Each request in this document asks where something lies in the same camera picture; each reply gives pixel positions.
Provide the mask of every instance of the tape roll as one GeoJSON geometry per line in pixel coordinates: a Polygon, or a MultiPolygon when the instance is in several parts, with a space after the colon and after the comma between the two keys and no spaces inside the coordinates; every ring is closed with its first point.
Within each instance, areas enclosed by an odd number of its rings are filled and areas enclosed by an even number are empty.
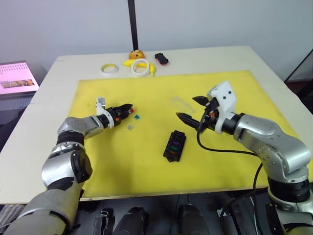
{"type": "Polygon", "coordinates": [[[132,72],[133,74],[135,74],[136,76],[138,77],[143,77],[143,76],[147,76],[150,72],[150,64],[149,64],[149,61],[147,61],[146,59],[137,59],[135,60],[133,63],[132,63],[132,72]],[[137,66],[137,64],[139,63],[145,63],[147,65],[145,71],[143,72],[136,72],[135,71],[135,68],[137,66]]]}
{"type": "Polygon", "coordinates": [[[104,66],[101,67],[101,71],[104,73],[104,74],[113,74],[113,73],[116,73],[118,71],[118,66],[115,65],[115,64],[105,64],[104,66]],[[108,68],[108,67],[114,67],[115,69],[111,72],[105,72],[105,69],[108,68]]]}

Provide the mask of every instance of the computer screen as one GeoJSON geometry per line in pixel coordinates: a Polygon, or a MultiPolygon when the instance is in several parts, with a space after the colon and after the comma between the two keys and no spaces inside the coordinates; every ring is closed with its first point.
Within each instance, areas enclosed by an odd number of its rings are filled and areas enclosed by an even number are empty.
{"type": "Polygon", "coordinates": [[[0,64],[0,94],[35,92],[38,88],[25,61],[0,64]]]}

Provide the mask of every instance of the yellow banana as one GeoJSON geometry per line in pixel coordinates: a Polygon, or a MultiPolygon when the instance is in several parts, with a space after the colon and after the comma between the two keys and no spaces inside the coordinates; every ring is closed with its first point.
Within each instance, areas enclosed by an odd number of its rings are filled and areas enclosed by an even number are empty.
{"type": "MultiPolygon", "coordinates": [[[[134,61],[135,61],[135,60],[125,60],[125,61],[123,62],[123,65],[124,65],[124,66],[127,66],[127,67],[130,67],[130,66],[132,66],[132,64],[133,64],[134,61]]],[[[138,67],[143,67],[143,68],[146,68],[146,67],[147,67],[147,65],[146,65],[145,63],[139,63],[139,64],[137,64],[137,66],[138,66],[138,67]]],[[[155,67],[155,65],[152,64],[150,61],[149,61],[149,66],[150,66],[150,73],[151,73],[152,76],[154,76],[154,75],[155,75],[155,72],[156,72],[156,67],[155,67]]]]}

